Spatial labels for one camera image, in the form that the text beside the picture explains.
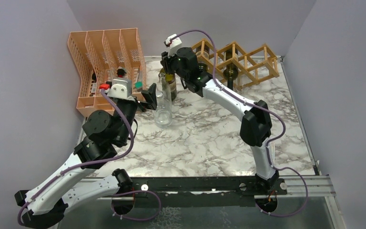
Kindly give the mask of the small items in organizer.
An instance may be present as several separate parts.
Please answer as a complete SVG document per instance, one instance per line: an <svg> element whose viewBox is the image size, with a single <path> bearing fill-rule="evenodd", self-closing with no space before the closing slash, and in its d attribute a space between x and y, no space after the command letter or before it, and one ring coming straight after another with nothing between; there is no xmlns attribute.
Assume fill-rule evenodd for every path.
<svg viewBox="0 0 366 229"><path fill-rule="evenodd" d="M88 76L87 96L92 97L100 93L100 90L110 92L112 95L124 94L135 95L144 89L144 77L141 67L133 67L132 73L127 73L124 67L116 70L108 69L104 71L104 77L99 78L92 71Z"/></svg>

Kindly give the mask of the green bottle silver cap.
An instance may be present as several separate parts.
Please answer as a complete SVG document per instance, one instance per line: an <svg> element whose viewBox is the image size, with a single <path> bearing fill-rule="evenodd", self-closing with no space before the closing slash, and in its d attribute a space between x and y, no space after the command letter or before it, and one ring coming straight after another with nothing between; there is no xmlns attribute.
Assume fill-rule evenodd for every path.
<svg viewBox="0 0 366 229"><path fill-rule="evenodd" d="M165 74L166 82L169 84L170 89L171 89L171 100L173 102L177 97L176 76L175 76L175 74L167 74L166 71L164 70L164 68L162 68L160 70L160 73Z"/></svg>
<svg viewBox="0 0 366 229"><path fill-rule="evenodd" d="M195 54L197 56L197 60L198 60L198 63L199 63L199 69L203 72L208 71L208 65L203 60L208 60L209 59L209 51L210 50L209 50L208 46L204 46L203 51L202 51L201 47L197 47L196 50L195 50Z"/></svg>

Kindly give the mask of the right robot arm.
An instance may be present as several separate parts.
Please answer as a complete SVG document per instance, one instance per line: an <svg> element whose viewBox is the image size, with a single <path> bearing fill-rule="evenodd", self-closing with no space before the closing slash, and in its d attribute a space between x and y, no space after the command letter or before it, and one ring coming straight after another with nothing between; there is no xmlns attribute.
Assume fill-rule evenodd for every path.
<svg viewBox="0 0 366 229"><path fill-rule="evenodd" d="M197 57L189 47L179 48L174 54L163 52L161 65L168 74L180 77L182 85L192 93L219 104L240 121L240 138L250 146L256 165L256 189L268 194L275 188L279 173L270 154L271 112L267 103L247 101L223 86L213 76L200 69Z"/></svg>

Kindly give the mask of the slim clear glass bottle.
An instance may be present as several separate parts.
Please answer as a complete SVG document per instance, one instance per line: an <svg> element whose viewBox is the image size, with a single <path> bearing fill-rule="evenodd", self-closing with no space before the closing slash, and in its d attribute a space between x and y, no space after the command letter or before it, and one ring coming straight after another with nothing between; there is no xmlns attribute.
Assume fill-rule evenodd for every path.
<svg viewBox="0 0 366 229"><path fill-rule="evenodd" d="M158 78L159 78L159 81L157 83L158 105L162 105L171 110L172 106L171 89L166 81L166 74L159 73Z"/></svg>

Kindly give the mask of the peach plastic file organizer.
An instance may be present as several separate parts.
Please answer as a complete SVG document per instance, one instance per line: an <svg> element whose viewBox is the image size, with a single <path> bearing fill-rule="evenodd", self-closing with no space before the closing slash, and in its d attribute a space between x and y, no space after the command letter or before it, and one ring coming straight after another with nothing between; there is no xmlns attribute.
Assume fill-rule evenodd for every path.
<svg viewBox="0 0 366 229"><path fill-rule="evenodd" d="M121 71L132 81L132 95L144 101L147 70L137 28L71 32L68 48L81 79L76 108L84 117L96 110L114 111L99 87Z"/></svg>

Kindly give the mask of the wooden lattice wine rack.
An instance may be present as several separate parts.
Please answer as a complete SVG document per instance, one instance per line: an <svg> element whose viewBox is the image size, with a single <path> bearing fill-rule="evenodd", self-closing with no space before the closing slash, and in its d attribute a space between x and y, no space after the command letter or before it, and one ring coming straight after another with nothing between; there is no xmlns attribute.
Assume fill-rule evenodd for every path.
<svg viewBox="0 0 366 229"><path fill-rule="evenodd" d="M230 49L232 44L235 44L235 48L238 51L238 59L234 60L232 58L224 61L224 52ZM208 73L212 73L213 68L216 67L215 77L221 83L227 86L227 81L223 77L223 71L227 64L234 62L238 67L238 77L234 81L235 91L241 91L244 88L258 85L261 82L280 76L278 57L267 44L263 44L253 51L246 52L237 42L231 42L214 52L211 42L207 39L202 39L192 46L192 50L195 53L196 48L201 47L203 51L204 46L208 46L210 50L209 59L203 60L208 65Z"/></svg>

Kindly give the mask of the green bottle silver cap front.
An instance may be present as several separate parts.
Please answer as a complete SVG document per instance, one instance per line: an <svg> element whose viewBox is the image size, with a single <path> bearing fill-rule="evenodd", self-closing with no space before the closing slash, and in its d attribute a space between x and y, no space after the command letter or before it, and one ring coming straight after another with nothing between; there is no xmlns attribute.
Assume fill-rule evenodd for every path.
<svg viewBox="0 0 366 229"><path fill-rule="evenodd" d="M209 59L209 51L210 50L209 50L208 46L204 46L203 51L202 51L201 47L197 47L196 50L195 50L195 54L197 56L197 60L198 60L198 63L199 63L199 69L203 72L208 71L208 65L203 60L208 60Z"/></svg>

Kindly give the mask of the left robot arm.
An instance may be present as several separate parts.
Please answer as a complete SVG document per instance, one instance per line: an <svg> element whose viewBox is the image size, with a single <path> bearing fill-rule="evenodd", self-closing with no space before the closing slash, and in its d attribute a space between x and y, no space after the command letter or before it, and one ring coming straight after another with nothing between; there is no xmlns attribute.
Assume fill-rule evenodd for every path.
<svg viewBox="0 0 366 229"><path fill-rule="evenodd" d="M31 190L20 190L15 200L20 207L17 220L21 226L47 229L60 222L72 210L95 199L116 195L133 196L133 182L124 169L99 181L78 187L77 184L107 162L120 159L117 147L133 147L138 109L155 110L156 84L143 90L144 102L137 101L127 91L127 81L102 84L100 92L114 107L114 113L94 111L83 125L85 138L75 147L68 159L48 179Z"/></svg>

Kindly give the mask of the squat clear glass bottle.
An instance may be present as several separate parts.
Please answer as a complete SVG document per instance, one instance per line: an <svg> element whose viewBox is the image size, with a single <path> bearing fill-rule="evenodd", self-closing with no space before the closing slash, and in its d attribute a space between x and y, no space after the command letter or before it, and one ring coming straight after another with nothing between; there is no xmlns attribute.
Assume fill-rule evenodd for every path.
<svg viewBox="0 0 366 229"><path fill-rule="evenodd" d="M155 124L158 127L167 127L173 121L172 108L169 104L158 105L153 115Z"/></svg>

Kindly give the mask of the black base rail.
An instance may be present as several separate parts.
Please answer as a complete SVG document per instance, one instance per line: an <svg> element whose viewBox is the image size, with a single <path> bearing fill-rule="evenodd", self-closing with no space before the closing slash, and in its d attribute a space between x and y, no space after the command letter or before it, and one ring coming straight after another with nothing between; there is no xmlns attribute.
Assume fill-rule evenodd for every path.
<svg viewBox="0 0 366 229"><path fill-rule="evenodd" d="M133 177L137 194L112 197L114 207L172 208L254 207L255 199L286 195L285 181L268 184L256 176L239 177Z"/></svg>

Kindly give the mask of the green bottle black cap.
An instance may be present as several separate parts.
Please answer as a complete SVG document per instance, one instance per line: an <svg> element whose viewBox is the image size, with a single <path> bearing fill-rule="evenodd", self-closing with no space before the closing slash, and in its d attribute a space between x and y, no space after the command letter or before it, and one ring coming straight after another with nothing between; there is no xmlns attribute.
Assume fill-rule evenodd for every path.
<svg viewBox="0 0 366 229"><path fill-rule="evenodd" d="M224 61L232 58L234 60L238 59L238 51L235 48L235 44L232 44L232 47L224 52ZM227 87L231 90L234 90L234 81L238 77L238 67L234 62L231 62L225 66L223 77L227 81Z"/></svg>

